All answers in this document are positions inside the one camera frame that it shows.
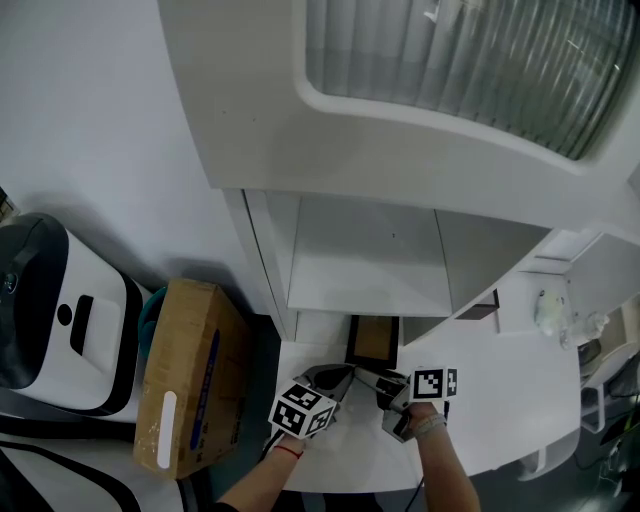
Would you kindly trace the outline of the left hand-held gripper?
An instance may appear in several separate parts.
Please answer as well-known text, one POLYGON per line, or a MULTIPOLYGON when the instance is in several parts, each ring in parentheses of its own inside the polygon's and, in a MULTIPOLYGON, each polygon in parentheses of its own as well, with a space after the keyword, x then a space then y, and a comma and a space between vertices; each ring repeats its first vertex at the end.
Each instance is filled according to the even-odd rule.
POLYGON ((355 376, 350 364, 309 368, 276 393, 268 421, 272 427, 304 440, 327 429, 355 376))

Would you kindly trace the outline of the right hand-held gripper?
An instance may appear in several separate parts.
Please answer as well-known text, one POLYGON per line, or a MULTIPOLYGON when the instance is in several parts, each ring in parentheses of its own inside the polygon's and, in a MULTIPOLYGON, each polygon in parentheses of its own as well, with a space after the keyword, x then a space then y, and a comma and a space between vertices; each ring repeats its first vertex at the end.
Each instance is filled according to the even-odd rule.
POLYGON ((443 402, 435 425, 446 424, 450 401, 458 393, 458 369, 455 367, 419 367, 404 375, 391 370, 355 368, 355 378, 377 393, 383 411, 382 429, 400 442, 415 437, 410 428, 409 408, 415 403, 443 402))

